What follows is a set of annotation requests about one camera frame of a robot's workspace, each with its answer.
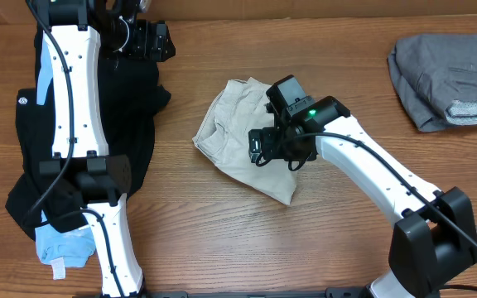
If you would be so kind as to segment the beige cotton shorts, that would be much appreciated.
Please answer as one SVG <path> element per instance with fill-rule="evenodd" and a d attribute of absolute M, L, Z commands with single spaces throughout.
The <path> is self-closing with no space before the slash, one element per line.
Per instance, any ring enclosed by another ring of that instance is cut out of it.
<path fill-rule="evenodd" d="M 226 175 L 289 205 L 297 173 L 283 160 L 258 167 L 248 154 L 248 132 L 274 124 L 265 107 L 269 88 L 254 78 L 229 80 L 210 105 L 193 143 Z"/>

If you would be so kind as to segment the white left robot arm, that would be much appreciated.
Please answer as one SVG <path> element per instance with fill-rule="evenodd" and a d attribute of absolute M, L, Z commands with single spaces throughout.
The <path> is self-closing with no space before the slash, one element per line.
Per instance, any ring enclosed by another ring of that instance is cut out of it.
<path fill-rule="evenodd" d="M 148 297 L 128 227 L 128 157 L 110 156 L 100 115 L 99 52 L 163 62 L 176 53 L 165 22 L 138 20 L 148 0 L 29 1 L 53 70 L 55 133 L 51 158 L 39 165 L 51 185 L 20 225 L 54 192 L 71 195 L 91 228 L 102 272 L 102 297 Z"/>

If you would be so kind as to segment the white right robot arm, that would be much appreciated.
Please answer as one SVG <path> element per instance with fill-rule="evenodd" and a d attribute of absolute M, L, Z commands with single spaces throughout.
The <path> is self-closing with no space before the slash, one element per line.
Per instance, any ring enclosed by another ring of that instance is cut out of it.
<path fill-rule="evenodd" d="M 248 134 L 252 163 L 281 159 L 290 171 L 317 157 L 342 170 L 393 227 L 388 272 L 361 297 L 438 297 L 477 263 L 477 231 L 468 196 L 446 192 L 410 172 L 360 126 L 336 98 L 315 100 L 293 75 L 266 92 L 271 127 Z"/>

